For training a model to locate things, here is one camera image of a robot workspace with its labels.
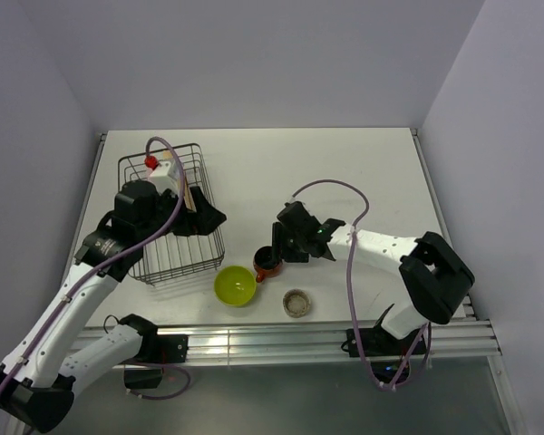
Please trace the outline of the yellow plastic plate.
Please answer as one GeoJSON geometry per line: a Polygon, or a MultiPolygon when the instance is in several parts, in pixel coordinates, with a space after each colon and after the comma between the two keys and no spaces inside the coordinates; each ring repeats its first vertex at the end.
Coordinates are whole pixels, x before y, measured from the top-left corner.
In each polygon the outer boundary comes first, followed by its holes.
{"type": "MultiPolygon", "coordinates": [[[[164,160],[172,160],[172,156],[171,154],[167,151],[167,150],[164,150],[162,153],[161,153],[161,156],[164,160]]],[[[190,188],[189,188],[189,183],[188,183],[188,180],[187,180],[187,177],[182,177],[180,174],[177,174],[176,176],[177,178],[177,181],[178,183],[181,183],[183,182],[183,185],[184,185],[184,202],[185,202],[185,206],[188,210],[191,210],[193,212],[196,212],[196,206],[195,206],[195,203],[193,202],[193,197],[191,196],[191,191],[190,191],[190,188]]]]}

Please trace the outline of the orange mug dark inside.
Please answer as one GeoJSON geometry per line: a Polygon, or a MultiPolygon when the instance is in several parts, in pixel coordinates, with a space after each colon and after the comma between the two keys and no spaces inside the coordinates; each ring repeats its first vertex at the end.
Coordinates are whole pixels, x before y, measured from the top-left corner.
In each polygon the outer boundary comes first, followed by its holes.
{"type": "Polygon", "coordinates": [[[262,283],[266,278],[276,276],[282,261],[274,252],[272,246],[261,247],[253,257],[253,267],[256,271],[256,282],[262,283]]]}

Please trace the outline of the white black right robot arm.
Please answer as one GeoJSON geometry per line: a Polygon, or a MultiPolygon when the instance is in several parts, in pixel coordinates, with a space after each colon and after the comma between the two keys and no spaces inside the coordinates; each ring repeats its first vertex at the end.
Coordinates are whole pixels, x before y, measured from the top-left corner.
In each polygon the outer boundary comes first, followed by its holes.
{"type": "Polygon", "coordinates": [[[376,347],[394,353],[424,324],[448,324],[475,283],[473,272],[439,234],[396,237],[340,219],[320,222],[304,204],[285,204],[273,225],[272,266],[312,258],[360,263],[398,276],[407,299],[387,308],[374,331],[376,347]]]}

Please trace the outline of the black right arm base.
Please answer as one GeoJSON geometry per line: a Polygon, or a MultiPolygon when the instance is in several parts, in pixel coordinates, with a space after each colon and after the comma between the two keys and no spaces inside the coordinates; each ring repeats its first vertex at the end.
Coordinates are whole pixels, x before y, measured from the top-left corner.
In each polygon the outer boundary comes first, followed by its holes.
{"type": "MultiPolygon", "coordinates": [[[[414,330],[402,340],[397,340],[381,327],[361,328],[359,330],[364,355],[369,358],[405,355],[417,333],[418,330],[414,330]]],[[[357,358],[359,352],[356,342],[354,330],[352,328],[347,329],[345,331],[345,340],[341,344],[341,350],[351,358],[357,358]]]]}

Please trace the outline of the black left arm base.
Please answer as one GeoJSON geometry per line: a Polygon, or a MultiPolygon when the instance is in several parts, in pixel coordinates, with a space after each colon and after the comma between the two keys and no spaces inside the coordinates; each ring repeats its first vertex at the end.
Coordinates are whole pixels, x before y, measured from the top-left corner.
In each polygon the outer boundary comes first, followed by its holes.
{"type": "Polygon", "coordinates": [[[184,363],[189,348],[186,334],[159,334],[144,336],[140,349],[123,359],[123,363],[184,363]]]}

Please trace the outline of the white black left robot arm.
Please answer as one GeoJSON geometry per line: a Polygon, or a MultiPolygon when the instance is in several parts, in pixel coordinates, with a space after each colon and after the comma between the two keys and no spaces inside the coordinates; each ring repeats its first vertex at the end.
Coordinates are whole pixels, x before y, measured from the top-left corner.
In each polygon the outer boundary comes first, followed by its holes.
{"type": "Polygon", "coordinates": [[[99,305],[143,258],[146,244],[172,234],[208,236],[227,217],[193,186],[193,209],[149,181],[125,183],[114,206],[76,252],[54,300],[31,332],[0,362],[0,409],[32,429],[58,426],[75,398],[119,363],[151,363],[159,354],[158,327],[136,314],[109,336],[70,353],[99,305]]]}

